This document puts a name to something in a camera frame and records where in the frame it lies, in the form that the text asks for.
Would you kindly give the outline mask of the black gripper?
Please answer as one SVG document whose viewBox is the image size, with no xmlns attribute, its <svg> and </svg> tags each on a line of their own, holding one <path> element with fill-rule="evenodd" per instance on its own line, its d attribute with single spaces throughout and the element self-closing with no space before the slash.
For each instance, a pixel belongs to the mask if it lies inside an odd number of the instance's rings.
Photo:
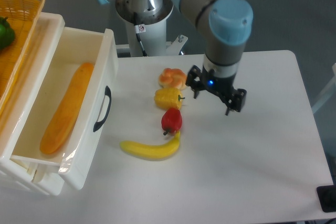
<svg viewBox="0 0 336 224">
<path fill-rule="evenodd" d="M 220 78 L 215 76 L 215 70 L 201 70 L 194 65 L 187 74 L 186 85 L 194 92 L 196 99 L 200 91 L 217 96 L 227 107 L 225 112 L 229 116 L 231 111 L 240 112 L 245 105 L 247 91 L 245 89 L 235 89 L 233 82 L 235 74 L 231 77 Z"/>
</svg>

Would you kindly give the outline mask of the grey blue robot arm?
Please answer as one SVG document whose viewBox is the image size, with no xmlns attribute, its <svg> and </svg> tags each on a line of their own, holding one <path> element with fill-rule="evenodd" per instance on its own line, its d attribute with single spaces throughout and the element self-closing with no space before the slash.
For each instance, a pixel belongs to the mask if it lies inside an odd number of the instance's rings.
<svg viewBox="0 0 336 224">
<path fill-rule="evenodd" d="M 186 84 L 195 94 L 206 90 L 219 97 L 227 111 L 239 112 L 246 90 L 235 89 L 233 82 L 241 56 L 251 33 L 253 10 L 247 0 L 98 0 L 112 3 L 124 21 L 130 55 L 164 56 L 166 21 L 179 11 L 206 41 L 201 68 L 193 66 Z"/>
</svg>

